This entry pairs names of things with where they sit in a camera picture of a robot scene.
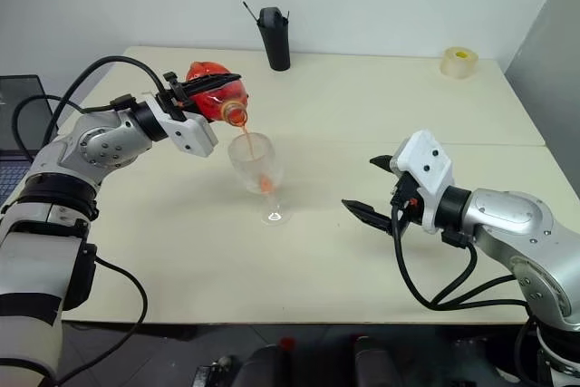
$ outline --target tape roll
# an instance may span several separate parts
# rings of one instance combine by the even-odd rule
[[[475,71],[478,54],[465,47],[450,47],[441,58],[441,72],[454,79],[465,79]]]

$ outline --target white table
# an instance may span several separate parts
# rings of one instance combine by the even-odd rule
[[[394,152],[400,139],[421,127],[447,142],[458,186],[532,193],[564,225],[580,230],[574,191],[495,62],[480,63],[478,74],[465,82],[450,82],[438,76],[438,62],[430,59],[293,55],[290,71],[274,73],[263,53],[133,47],[126,54],[158,73],[183,74],[189,62],[211,60],[243,74],[252,95],[250,128],[273,140],[285,166],[281,195],[295,209],[283,226],[259,221],[260,198],[244,191],[227,158],[238,131],[224,123],[214,124],[221,143],[208,159],[180,153],[164,140],[110,175],[89,241],[144,284],[147,322],[524,320],[518,307],[424,309],[401,280],[391,239],[342,206],[341,198],[359,199],[386,213],[395,178],[368,159]],[[332,71],[341,74],[328,75]],[[116,65],[83,104],[104,104],[125,92],[139,96],[150,88],[142,73]],[[372,108],[351,105],[354,95]],[[465,251],[417,227],[403,244],[425,295],[434,295],[465,267]],[[464,289],[506,273],[485,255],[479,259]],[[509,283],[485,297],[520,293]],[[91,298],[65,318],[129,322],[139,310],[132,285],[98,268]]]

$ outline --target wine glass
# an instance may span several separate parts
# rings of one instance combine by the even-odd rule
[[[270,226],[286,222],[290,214],[276,195],[284,171],[270,139],[262,133],[247,132],[232,140],[227,154],[246,189],[265,197],[260,209],[262,221]]]

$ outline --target red bottle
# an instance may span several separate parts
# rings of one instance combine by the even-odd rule
[[[230,73],[219,63],[195,62],[189,67],[186,81],[192,81],[206,74]],[[241,81],[230,82],[207,92],[194,95],[191,99],[201,113],[214,121],[225,121],[232,126],[243,127],[247,122],[247,92]]]

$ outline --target orange liquid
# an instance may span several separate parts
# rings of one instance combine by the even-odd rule
[[[252,144],[252,139],[250,138],[250,134],[247,131],[246,125],[242,126],[242,131],[244,132],[244,135],[246,135],[247,146],[250,148],[250,156],[252,156],[252,160],[256,160],[256,155],[254,154],[254,144]],[[274,192],[274,183],[272,183],[272,180],[265,174],[260,176],[260,190],[263,194],[271,194]]]

